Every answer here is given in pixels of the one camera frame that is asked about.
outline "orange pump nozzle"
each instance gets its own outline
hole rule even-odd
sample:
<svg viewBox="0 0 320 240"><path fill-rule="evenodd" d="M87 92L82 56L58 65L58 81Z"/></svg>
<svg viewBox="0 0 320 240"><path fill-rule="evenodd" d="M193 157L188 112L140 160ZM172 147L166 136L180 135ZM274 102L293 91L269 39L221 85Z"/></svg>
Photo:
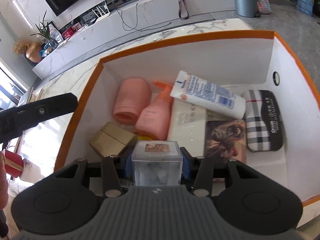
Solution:
<svg viewBox="0 0 320 240"><path fill-rule="evenodd" d="M162 90L158 94L156 100L161 99L171 104L173 101L173 97L170 96L170 93L173 86L167 83L159 82L159 81L153 81L153 84L155 84L158 88Z"/></svg>

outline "red box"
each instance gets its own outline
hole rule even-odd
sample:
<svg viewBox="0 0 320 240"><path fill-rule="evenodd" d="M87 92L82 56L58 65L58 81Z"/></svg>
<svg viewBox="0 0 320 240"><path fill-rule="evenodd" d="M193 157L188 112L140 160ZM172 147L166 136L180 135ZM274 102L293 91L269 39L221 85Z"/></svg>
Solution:
<svg viewBox="0 0 320 240"><path fill-rule="evenodd" d="M66 39L71 37L73 34L75 34L74 31L71 28L69 28L62 34L62 36Z"/></svg>
<svg viewBox="0 0 320 240"><path fill-rule="evenodd" d="M23 168L23 161L22 161L22 157L16 153L10 152L8 150L4 150L4 156L6 159L9 159L10 161L18 164L19 166L21 166ZM4 166L5 171L10 174L12 177L17 178L21 175L22 171L18 171L13 167L10 167L9 165L5 165Z"/></svg>
<svg viewBox="0 0 320 240"><path fill-rule="evenodd" d="M77 32L78 30L80 30L82 28L82 25L80 23L76 23L75 25L73 25L71 27L71 29L74 31L74 32Z"/></svg>

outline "plaid glasses case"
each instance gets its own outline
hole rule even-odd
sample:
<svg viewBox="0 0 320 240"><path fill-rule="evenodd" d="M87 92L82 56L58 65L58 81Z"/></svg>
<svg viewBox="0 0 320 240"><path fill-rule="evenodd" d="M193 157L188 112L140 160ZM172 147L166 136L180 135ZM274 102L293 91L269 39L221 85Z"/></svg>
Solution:
<svg viewBox="0 0 320 240"><path fill-rule="evenodd" d="M268 90L248 90L242 96L246 101L244 117L249 150L279 150L283 145L283 133L275 95Z"/></svg>

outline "gray gripper base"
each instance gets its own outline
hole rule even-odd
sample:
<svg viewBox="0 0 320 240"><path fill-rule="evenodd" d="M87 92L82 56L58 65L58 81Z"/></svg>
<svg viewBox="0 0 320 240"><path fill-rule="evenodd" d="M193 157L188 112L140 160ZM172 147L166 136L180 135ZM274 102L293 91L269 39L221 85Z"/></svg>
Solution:
<svg viewBox="0 0 320 240"><path fill-rule="evenodd" d="M14 238L102 239L302 240L293 229L273 236L257 236L240 231L220 217L209 198L193 196L185 186L130 187L119 198L105 199L96 216L75 231L56 236L40 236L23 231Z"/></svg>

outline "small round hole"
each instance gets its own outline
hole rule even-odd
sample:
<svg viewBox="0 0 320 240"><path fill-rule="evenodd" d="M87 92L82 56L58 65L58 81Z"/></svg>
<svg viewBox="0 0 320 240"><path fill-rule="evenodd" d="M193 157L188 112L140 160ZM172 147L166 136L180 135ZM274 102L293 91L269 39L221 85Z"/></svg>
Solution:
<svg viewBox="0 0 320 240"><path fill-rule="evenodd" d="M273 82L276 86L278 86L280 84L280 76L277 71L274 71L274 73L273 73Z"/></svg>

